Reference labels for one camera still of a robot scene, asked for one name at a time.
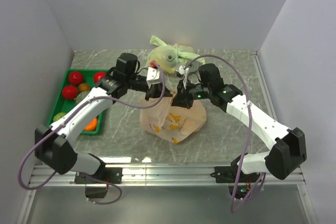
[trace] glass panel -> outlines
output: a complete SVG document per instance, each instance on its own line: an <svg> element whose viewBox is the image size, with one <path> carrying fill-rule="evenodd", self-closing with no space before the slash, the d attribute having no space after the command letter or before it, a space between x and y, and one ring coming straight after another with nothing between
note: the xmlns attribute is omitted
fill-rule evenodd
<svg viewBox="0 0 336 224"><path fill-rule="evenodd" d="M265 186L236 214L229 205L226 186L124 187L120 201L109 206L86 202L82 187L44 187L28 223L308 223L295 185Z"/></svg>

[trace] orange ball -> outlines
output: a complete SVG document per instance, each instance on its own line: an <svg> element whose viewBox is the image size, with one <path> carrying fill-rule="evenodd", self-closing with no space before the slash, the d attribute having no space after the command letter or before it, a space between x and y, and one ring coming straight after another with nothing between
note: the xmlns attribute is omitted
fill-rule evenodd
<svg viewBox="0 0 336 224"><path fill-rule="evenodd" d="M90 91L91 87L87 83L82 83L78 86L79 92Z"/></svg>
<svg viewBox="0 0 336 224"><path fill-rule="evenodd" d="M85 131L95 131L98 124L98 118L93 119L86 127Z"/></svg>

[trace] plastic bag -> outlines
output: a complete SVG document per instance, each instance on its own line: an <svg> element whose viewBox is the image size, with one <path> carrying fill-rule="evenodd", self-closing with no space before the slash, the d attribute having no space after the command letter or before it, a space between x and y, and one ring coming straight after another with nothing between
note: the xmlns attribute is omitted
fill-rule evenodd
<svg viewBox="0 0 336 224"><path fill-rule="evenodd" d="M155 101L142 101L142 105ZM173 98L164 97L157 106L141 110L140 124L147 132L178 144L200 130L206 122L206 112L199 100L195 100L190 109L171 106L172 101Z"/></svg>
<svg viewBox="0 0 336 224"><path fill-rule="evenodd" d="M175 70L179 66L185 66L188 62L199 56L194 53L194 49L192 47L180 46L178 44L168 45L155 36L151 37L150 43L158 47L154 48L148 54L147 65L149 65L151 61L155 60L163 71L168 74L174 74ZM199 66L204 63L204 58L198 59L190 65L189 72L197 71Z"/></svg>

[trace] gray marble floor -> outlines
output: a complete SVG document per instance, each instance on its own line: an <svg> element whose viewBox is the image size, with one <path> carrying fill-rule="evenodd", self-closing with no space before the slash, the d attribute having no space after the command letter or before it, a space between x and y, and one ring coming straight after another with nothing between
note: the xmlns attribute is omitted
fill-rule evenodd
<svg viewBox="0 0 336 224"><path fill-rule="evenodd" d="M150 49L76 51L71 68L109 69L115 65L116 59L123 52L137 55L141 65L144 66ZM198 54L218 55L232 63L246 81L252 102L267 112L249 51L200 49ZM206 59L207 63L215 61L224 82L233 83L242 88L242 84L230 67L218 60ZM166 77L166 80L172 87L177 82L177 79L172 76ZM140 103L143 97L142 93L129 91L122 99L131 103ZM171 144L147 133L139 125L140 110L116 103L104 113L101 134L79 136L76 150L92 153L113 163L231 162L242 151L247 127L209 101L202 101L202 103L207 112L207 122L199 132L192 134L180 144ZM248 152L258 153L266 150L263 142L253 135Z"/></svg>

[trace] green ball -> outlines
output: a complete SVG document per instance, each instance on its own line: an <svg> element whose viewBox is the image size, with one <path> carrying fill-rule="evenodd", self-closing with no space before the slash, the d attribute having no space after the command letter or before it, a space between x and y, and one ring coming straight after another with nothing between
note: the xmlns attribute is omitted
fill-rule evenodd
<svg viewBox="0 0 336 224"><path fill-rule="evenodd" d="M57 113L54 118L53 118L53 122L55 123L56 121L60 120L63 116L65 116L67 113L65 112L59 112Z"/></svg>
<svg viewBox="0 0 336 224"><path fill-rule="evenodd" d="M76 104L80 103L84 98L90 93L90 90L88 91L83 91L79 93L79 95L76 97Z"/></svg>

